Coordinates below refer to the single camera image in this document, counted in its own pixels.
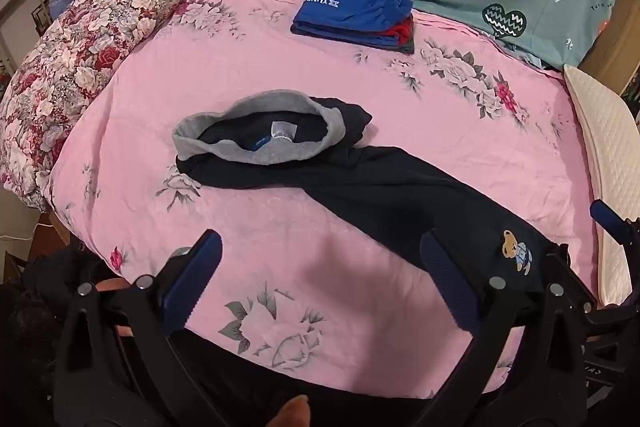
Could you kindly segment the person's right hand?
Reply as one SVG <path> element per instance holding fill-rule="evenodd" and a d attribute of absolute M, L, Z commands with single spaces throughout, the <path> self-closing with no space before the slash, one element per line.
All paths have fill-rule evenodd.
<path fill-rule="evenodd" d="M 310 407 L 306 395 L 291 399 L 267 424 L 267 427 L 309 427 Z"/>

